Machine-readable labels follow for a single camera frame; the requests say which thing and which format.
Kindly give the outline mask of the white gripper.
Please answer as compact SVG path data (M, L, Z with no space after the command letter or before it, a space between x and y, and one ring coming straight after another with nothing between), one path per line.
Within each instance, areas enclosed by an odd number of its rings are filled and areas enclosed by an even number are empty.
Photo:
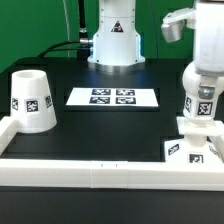
M192 8L168 13L162 33L168 43L179 41L184 27L194 29L193 62L200 79L198 96L217 97L218 78L224 76L224 0L195 0Z

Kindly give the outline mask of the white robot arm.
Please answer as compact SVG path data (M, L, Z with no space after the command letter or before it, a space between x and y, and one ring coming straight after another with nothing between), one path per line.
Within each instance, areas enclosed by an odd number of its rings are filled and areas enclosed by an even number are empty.
M112 71L145 61L135 29L135 6L136 0L99 0L91 66ZM186 27L195 31L193 72L202 77L199 96L211 99L224 92L224 0L196 0L192 8L167 14L161 30L170 43L180 40Z

